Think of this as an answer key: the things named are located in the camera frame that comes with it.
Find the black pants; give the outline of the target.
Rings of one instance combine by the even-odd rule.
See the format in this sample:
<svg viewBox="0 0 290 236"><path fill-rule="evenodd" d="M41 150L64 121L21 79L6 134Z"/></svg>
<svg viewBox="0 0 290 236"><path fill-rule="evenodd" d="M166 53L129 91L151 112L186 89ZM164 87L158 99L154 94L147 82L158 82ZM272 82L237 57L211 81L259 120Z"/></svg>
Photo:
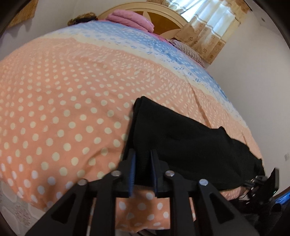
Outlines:
<svg viewBox="0 0 290 236"><path fill-rule="evenodd" d="M265 174L262 160L224 127L209 128L142 96L133 106L133 120L123 159L136 154L137 173L151 171L151 150L169 169L187 180L208 180L217 190L238 188Z"/></svg>

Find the folded pink blanket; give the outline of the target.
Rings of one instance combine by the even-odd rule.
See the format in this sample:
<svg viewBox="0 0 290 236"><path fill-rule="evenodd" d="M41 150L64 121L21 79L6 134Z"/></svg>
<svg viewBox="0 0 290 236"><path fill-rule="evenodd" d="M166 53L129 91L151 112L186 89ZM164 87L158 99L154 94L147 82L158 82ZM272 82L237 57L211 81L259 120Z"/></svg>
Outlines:
<svg viewBox="0 0 290 236"><path fill-rule="evenodd" d="M145 32L153 33L154 24L151 23L146 17L139 15L133 11L128 10L115 10L110 13L106 20L119 23L131 28L139 29Z"/></svg>

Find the brown furry item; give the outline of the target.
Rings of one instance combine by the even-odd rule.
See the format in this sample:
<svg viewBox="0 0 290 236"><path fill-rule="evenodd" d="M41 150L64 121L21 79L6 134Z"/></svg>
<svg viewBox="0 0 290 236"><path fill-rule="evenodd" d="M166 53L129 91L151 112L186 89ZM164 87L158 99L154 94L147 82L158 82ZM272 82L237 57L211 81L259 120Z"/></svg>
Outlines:
<svg viewBox="0 0 290 236"><path fill-rule="evenodd" d="M77 25L80 23L87 23L90 21L98 21L97 16L93 12L85 13L77 16L74 19L71 19L67 22L68 26Z"/></svg>

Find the cream wooden headboard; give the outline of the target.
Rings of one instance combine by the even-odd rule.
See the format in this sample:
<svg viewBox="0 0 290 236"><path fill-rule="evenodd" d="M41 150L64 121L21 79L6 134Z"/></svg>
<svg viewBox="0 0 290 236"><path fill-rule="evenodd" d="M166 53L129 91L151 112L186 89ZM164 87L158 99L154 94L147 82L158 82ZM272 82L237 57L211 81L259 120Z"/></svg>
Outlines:
<svg viewBox="0 0 290 236"><path fill-rule="evenodd" d="M115 6L100 15L99 20L105 19L114 10L129 10L147 18L154 24L154 33L166 38L172 39L187 24L187 21L170 8L151 2L125 3Z"/></svg>

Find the beige curtain behind headboard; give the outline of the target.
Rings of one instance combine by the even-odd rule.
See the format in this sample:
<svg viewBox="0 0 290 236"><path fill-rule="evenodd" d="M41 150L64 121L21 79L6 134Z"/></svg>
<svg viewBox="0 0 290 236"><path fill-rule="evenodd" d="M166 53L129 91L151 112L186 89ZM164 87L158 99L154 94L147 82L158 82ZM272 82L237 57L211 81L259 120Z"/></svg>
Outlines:
<svg viewBox="0 0 290 236"><path fill-rule="evenodd" d="M211 64L231 35L243 23L250 7L243 0L153 1L175 11L187 23L173 37Z"/></svg>

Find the polka dot bed quilt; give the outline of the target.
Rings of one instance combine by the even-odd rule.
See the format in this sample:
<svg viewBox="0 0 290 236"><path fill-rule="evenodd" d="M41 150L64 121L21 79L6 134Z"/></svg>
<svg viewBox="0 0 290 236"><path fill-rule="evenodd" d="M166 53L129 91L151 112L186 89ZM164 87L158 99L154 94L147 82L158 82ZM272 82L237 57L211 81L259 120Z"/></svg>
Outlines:
<svg viewBox="0 0 290 236"><path fill-rule="evenodd" d="M1 61L1 214L16 235L78 180L117 167L141 96L262 157L216 81L171 44L108 21L59 29Z"/></svg>

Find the striped pillow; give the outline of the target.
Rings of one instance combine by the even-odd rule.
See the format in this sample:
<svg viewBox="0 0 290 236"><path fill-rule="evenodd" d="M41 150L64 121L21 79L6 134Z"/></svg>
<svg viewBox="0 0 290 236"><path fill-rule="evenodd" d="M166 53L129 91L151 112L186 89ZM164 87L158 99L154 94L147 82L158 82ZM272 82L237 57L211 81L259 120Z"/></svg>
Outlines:
<svg viewBox="0 0 290 236"><path fill-rule="evenodd" d="M168 42L172 44L175 48L183 52L185 55L187 55L189 58L204 67L204 61L201 59L200 55L188 45L175 39L169 39Z"/></svg>

